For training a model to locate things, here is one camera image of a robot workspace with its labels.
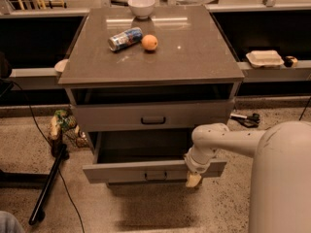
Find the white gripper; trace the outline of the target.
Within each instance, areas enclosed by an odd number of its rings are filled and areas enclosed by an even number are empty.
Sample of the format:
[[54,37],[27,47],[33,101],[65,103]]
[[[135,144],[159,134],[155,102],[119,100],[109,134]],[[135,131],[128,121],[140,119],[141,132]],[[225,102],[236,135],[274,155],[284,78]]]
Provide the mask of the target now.
[[211,160],[216,157],[217,149],[199,148],[192,146],[184,155],[184,160],[189,168],[187,173],[186,187],[194,188],[201,182],[201,175],[207,171]]

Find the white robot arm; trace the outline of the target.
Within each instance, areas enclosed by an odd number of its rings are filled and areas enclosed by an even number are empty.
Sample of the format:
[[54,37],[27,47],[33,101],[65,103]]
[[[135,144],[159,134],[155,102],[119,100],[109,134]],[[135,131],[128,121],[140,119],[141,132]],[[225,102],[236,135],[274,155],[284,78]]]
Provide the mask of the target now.
[[311,233],[311,123],[288,121],[260,131],[200,125],[185,154],[194,187],[219,150],[253,158],[249,233]]

